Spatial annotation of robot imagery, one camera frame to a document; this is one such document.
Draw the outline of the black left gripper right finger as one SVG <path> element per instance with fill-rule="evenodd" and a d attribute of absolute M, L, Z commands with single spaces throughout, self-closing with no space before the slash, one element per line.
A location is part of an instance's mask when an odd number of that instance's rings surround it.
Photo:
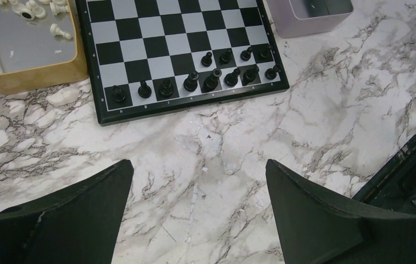
<path fill-rule="evenodd" d="M 286 263 L 416 263 L 416 214 L 375 207 L 265 166 Z"/>

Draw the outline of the black chess king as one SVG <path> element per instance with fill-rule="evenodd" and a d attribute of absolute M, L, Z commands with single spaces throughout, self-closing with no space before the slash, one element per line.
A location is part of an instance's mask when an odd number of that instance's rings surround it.
<path fill-rule="evenodd" d="M 219 84 L 221 75 L 222 72 L 219 68 L 212 70 L 211 73 L 203 81 L 202 92 L 207 93 L 214 91 Z"/>

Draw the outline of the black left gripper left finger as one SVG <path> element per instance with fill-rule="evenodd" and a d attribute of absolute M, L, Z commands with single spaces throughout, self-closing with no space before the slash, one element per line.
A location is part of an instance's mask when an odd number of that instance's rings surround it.
<path fill-rule="evenodd" d="M 0 212 L 0 263 L 111 263 L 134 168 L 101 172 Z"/>

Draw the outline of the black chess rook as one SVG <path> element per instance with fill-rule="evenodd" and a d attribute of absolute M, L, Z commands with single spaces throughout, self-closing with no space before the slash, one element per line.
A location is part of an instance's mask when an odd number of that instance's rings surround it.
<path fill-rule="evenodd" d="M 241 71 L 239 68 L 234 69 L 231 73 L 228 73 L 224 78 L 224 83 L 228 87 L 233 87 L 238 83 L 238 76 L 240 75 Z"/>
<path fill-rule="evenodd" d="M 112 99 L 115 102 L 123 102 L 123 101 L 125 101 L 126 94 L 125 94 L 124 90 L 120 86 L 114 85 L 112 87 L 111 92 L 112 92 Z"/>

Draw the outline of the black chess queen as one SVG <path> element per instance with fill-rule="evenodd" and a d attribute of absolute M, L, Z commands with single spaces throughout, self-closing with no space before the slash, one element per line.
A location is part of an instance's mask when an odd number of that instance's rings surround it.
<path fill-rule="evenodd" d="M 188 92 L 193 92 L 198 87 L 198 79 L 199 73 L 197 71 L 193 71 L 189 73 L 188 77 L 185 79 L 183 86 L 184 89 Z"/>

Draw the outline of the black chess pawn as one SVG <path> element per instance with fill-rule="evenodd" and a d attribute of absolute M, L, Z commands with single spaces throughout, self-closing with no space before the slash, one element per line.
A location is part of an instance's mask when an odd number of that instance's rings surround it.
<path fill-rule="evenodd" d="M 272 46 L 271 45 L 267 45 L 265 47 L 263 47 L 260 51 L 259 51 L 259 58 L 262 60 L 267 60 L 271 57 L 271 50 L 272 50 Z"/>
<path fill-rule="evenodd" d="M 232 60 L 232 49 L 228 48 L 226 49 L 220 56 L 219 56 L 219 62 L 220 64 L 228 64 Z"/>
<path fill-rule="evenodd" d="M 253 52 L 252 47 L 248 47 L 248 48 L 246 48 L 245 50 L 243 50 L 243 51 L 241 52 L 241 54 L 240 54 L 240 58 L 241 58 L 243 61 L 249 61 L 249 60 L 251 59 L 252 52 Z"/>
<path fill-rule="evenodd" d="M 204 67 L 210 67 L 212 65 L 212 52 L 207 52 L 202 58 L 201 58 L 201 64 Z"/>

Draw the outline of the black chess bishop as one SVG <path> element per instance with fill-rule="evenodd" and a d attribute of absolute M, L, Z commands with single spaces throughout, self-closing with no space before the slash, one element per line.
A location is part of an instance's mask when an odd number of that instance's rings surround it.
<path fill-rule="evenodd" d="M 150 98 L 152 95 L 152 89 L 145 80 L 140 81 L 140 87 L 137 92 L 142 98 Z"/>

